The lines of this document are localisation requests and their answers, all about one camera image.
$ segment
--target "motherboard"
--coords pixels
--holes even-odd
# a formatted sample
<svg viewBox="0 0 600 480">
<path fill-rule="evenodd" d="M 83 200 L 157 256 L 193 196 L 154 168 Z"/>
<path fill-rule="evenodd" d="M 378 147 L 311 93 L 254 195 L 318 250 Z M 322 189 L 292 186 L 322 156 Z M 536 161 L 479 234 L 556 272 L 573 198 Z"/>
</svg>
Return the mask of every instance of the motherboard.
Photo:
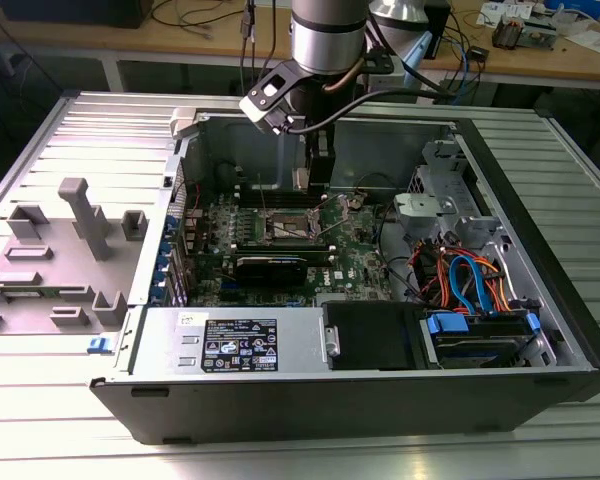
<svg viewBox="0 0 600 480">
<path fill-rule="evenodd" d="M 377 208 L 351 193 L 315 199 L 220 195 L 187 220 L 190 306 L 320 306 L 390 300 Z"/>
</svg>

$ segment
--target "blue cable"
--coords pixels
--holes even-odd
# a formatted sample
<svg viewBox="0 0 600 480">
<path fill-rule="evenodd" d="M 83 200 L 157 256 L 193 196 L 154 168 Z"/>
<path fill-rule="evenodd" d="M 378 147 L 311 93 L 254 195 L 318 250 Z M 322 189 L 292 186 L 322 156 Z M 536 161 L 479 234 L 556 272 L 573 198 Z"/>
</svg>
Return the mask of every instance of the blue cable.
<svg viewBox="0 0 600 480">
<path fill-rule="evenodd" d="M 447 37 L 443 37 L 443 40 L 446 40 L 451 45 L 456 47 L 458 50 L 460 50 L 460 53 L 462 54 L 464 74 L 462 75 L 462 79 L 460 80 L 460 87 L 458 88 L 458 91 L 456 93 L 456 98 L 453 100 L 453 102 L 451 102 L 451 105 L 457 105 L 458 101 L 460 100 L 460 97 L 462 97 L 466 93 L 464 92 L 464 82 L 467 79 L 467 76 L 469 75 L 469 61 L 467 60 L 467 52 L 464 51 L 464 48 L 462 48 L 462 45 L 458 41 L 454 40 L 453 38 Z"/>
<path fill-rule="evenodd" d="M 480 301 L 480 307 L 486 313 L 493 313 L 493 305 L 491 303 L 491 299 L 487 292 L 484 289 L 484 279 L 482 278 L 482 272 L 480 271 L 480 267 L 476 262 L 473 261 L 472 258 L 467 257 L 466 255 L 458 255 L 453 259 L 451 265 L 449 265 L 449 284 L 451 285 L 451 291 L 455 295 L 455 297 L 465 306 L 471 315 L 476 314 L 476 309 L 472 305 L 472 303 L 467 300 L 463 295 L 457 285 L 457 276 L 456 270 L 458 269 L 458 265 L 461 261 L 465 261 L 471 267 L 471 271 L 473 272 L 473 276 L 476 279 L 476 291 L 478 292 L 478 300 Z"/>
</svg>

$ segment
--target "white table leg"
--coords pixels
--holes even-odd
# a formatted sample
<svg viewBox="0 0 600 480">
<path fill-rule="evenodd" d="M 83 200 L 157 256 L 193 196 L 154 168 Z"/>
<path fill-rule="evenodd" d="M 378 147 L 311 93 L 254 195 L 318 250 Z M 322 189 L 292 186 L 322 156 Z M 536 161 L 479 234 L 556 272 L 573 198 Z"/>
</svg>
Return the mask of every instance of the white table leg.
<svg viewBox="0 0 600 480">
<path fill-rule="evenodd" d="M 107 77 L 107 83 L 109 84 L 109 91 L 111 92 L 124 92 L 126 91 L 124 85 L 124 79 L 120 73 L 118 67 L 118 60 L 113 53 L 107 52 L 100 58 L 102 62 L 102 69 Z"/>
</svg>

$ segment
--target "power supply label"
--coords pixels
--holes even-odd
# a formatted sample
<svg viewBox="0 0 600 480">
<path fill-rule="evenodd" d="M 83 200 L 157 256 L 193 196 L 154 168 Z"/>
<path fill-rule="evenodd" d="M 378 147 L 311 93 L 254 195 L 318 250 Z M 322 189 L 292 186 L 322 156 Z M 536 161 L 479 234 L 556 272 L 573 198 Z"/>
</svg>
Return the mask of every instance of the power supply label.
<svg viewBox="0 0 600 480">
<path fill-rule="evenodd" d="M 207 320 L 202 370 L 206 373 L 277 371 L 276 323 L 275 319 Z"/>
</svg>

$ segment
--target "connector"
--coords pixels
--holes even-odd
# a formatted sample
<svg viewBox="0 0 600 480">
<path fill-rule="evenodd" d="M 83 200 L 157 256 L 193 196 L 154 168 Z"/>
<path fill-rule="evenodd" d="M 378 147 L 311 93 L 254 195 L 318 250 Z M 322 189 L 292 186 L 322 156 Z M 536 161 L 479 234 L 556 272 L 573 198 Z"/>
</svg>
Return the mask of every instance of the connector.
<svg viewBox="0 0 600 480">
<path fill-rule="evenodd" d="M 468 332 L 469 325 L 464 315 L 455 312 L 434 313 L 427 319 L 429 333 L 435 335 L 440 332 Z"/>
<path fill-rule="evenodd" d="M 240 34 L 242 39 L 252 38 L 254 35 L 254 26 L 256 24 L 256 7 L 250 1 L 244 6 L 242 12 L 242 21 L 240 22 Z"/>
<path fill-rule="evenodd" d="M 111 355 L 113 353 L 113 341 L 108 337 L 95 337 L 87 347 L 89 355 Z"/>
</svg>

